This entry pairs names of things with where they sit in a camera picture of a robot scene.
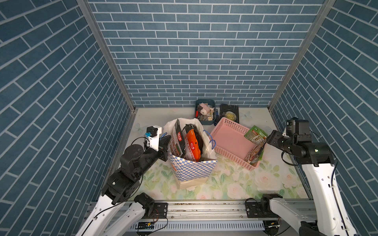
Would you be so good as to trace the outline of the green small condiment packet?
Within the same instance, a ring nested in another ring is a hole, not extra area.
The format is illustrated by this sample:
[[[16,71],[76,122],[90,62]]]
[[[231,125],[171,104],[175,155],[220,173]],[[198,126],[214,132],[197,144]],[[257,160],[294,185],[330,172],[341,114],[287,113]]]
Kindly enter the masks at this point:
[[[259,128],[258,126],[254,125],[245,135],[244,137],[249,141],[253,142],[254,144],[258,145],[261,143],[265,143],[268,134]]]

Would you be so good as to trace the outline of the orange red condiment packet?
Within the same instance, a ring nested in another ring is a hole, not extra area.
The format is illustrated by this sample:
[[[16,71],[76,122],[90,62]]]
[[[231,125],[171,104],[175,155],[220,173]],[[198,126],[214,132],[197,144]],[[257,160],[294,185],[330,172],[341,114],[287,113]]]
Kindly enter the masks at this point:
[[[188,140],[190,157],[193,161],[198,162],[201,158],[201,148],[193,128],[188,131],[186,138]]]

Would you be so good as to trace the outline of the blue checkered paper bag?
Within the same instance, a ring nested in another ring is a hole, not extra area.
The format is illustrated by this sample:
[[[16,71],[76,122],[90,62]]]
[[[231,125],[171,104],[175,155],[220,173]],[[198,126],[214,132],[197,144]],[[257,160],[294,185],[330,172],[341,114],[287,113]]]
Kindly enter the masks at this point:
[[[204,184],[217,164],[215,140],[198,119],[172,120],[163,131],[170,136],[168,159],[179,188]]]

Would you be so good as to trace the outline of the pink plastic basket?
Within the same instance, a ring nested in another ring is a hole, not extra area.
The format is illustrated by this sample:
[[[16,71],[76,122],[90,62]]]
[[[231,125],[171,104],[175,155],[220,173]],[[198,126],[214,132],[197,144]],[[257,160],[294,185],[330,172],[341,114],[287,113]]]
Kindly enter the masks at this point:
[[[259,167],[262,159],[259,157],[257,164],[254,165],[246,161],[247,155],[257,146],[244,137],[249,130],[249,128],[224,117],[213,129],[211,136],[216,142],[216,153],[251,171]]]

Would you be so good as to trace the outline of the purple black condiment packet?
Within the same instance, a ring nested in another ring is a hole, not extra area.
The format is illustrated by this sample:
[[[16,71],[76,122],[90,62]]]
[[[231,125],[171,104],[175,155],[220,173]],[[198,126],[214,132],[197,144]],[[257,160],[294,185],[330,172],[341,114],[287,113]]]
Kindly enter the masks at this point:
[[[195,135],[195,126],[193,124],[185,125],[183,129],[185,140],[185,159],[192,162],[198,162],[200,158],[200,150]]]

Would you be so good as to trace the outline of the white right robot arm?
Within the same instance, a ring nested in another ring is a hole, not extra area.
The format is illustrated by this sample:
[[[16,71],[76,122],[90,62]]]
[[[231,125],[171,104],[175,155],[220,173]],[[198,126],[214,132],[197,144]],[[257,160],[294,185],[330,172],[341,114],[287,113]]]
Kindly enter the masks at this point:
[[[285,132],[272,131],[266,143],[296,158],[309,182],[317,218],[306,218],[279,194],[263,195],[261,211],[277,215],[301,236],[356,236],[336,181],[337,158],[327,143],[312,141],[309,121],[287,120]]]

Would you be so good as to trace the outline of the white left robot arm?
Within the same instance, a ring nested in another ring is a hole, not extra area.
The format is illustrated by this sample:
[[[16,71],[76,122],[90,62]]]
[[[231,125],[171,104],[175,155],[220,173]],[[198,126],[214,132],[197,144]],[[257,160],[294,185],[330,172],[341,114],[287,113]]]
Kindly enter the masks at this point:
[[[146,193],[134,197],[129,208],[115,222],[116,213],[139,190],[144,174],[157,160],[168,158],[169,135],[144,137],[146,147],[132,144],[121,156],[121,166],[106,181],[89,217],[81,226],[79,236],[122,236],[137,221],[151,216],[155,201]]]

